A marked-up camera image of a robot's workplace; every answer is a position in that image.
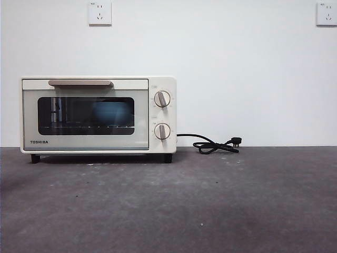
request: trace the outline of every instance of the wall outlet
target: wall outlet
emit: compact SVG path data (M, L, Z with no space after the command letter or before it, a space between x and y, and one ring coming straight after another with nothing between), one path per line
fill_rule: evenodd
M88 20L89 25L111 25L111 1L89 2Z
M337 3L317 3L316 24L337 26Z

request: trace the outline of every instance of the power cord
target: power cord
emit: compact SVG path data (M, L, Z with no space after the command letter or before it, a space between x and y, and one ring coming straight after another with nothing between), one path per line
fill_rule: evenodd
M177 137L181 137L181 136L198 137L198 138L208 141L208 142L194 142L193 143L193 146L199 149L200 154L210 154L218 149L222 149L222 150L233 152L233 153L238 153L239 150L235 148L238 148L239 144L241 144L242 142L242 139L239 137L233 137L230 141L226 143L215 143L209 138L199 135L199 134L190 134L190 133L177 134Z

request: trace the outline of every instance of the timer knob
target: timer knob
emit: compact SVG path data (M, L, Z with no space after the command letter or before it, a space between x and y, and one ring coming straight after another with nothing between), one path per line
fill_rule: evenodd
M168 106L170 103L171 97L166 91L158 91L154 95L154 102L159 107L165 107Z
M165 140L170 136L171 129L166 124L158 124L154 129L154 134L158 139Z

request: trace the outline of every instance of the oven body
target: oven body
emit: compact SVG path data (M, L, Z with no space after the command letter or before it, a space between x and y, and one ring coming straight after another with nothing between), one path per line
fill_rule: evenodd
M21 152L176 152L172 77L23 77Z

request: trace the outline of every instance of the concrete floor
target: concrete floor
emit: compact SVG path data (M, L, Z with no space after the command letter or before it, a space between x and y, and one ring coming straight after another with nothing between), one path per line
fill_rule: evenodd
M1 156L2 253L337 252L336 147Z

